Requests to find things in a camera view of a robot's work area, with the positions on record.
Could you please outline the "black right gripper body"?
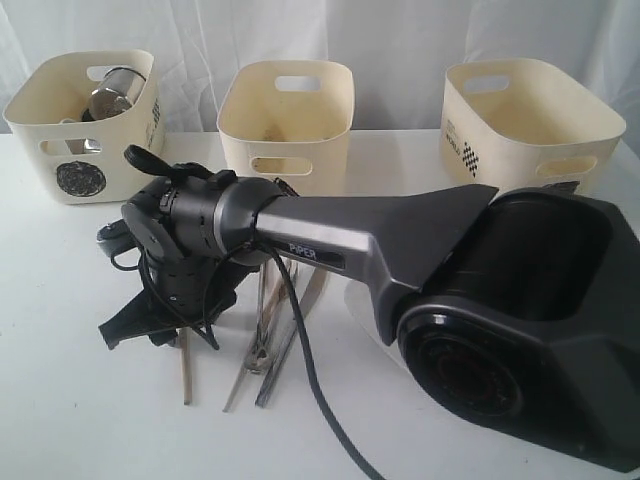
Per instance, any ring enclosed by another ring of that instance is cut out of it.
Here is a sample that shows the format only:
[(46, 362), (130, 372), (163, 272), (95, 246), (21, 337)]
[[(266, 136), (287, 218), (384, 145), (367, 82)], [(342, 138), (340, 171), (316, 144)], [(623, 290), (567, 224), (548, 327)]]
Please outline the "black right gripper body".
[(236, 288), (257, 271), (226, 257), (191, 256), (162, 262), (149, 254), (142, 256), (143, 286), (152, 304), (176, 328), (189, 327), (210, 345), (217, 343), (213, 324), (235, 305)]

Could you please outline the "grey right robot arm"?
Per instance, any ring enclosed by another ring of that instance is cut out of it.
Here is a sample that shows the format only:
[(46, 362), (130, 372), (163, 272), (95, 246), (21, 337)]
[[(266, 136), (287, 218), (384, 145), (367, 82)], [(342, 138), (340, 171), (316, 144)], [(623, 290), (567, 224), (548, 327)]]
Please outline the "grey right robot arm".
[(159, 174), (99, 238), (141, 254), (142, 291), (100, 328), (109, 347), (207, 331), (280, 254), (364, 284), (381, 341), (449, 412), (639, 465), (639, 240), (612, 203), (477, 184), (302, 197), (230, 170)]

